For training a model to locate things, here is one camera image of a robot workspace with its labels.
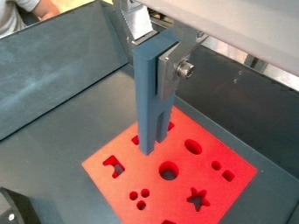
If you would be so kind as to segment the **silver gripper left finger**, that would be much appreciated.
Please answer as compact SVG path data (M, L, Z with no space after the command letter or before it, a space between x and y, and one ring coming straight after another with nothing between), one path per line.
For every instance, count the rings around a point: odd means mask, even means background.
M152 22L146 7L136 0L112 0L116 15L125 31L125 41L130 46L138 46L157 31Z

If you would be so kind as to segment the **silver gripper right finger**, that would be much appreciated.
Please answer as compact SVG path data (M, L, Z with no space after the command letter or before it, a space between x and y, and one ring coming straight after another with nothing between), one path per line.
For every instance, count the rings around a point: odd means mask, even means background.
M180 79L188 80L190 78L194 65L189 62L189 56L209 36L185 24L173 26L172 35L178 41L160 55L157 60L156 93L161 100L165 100L174 93Z

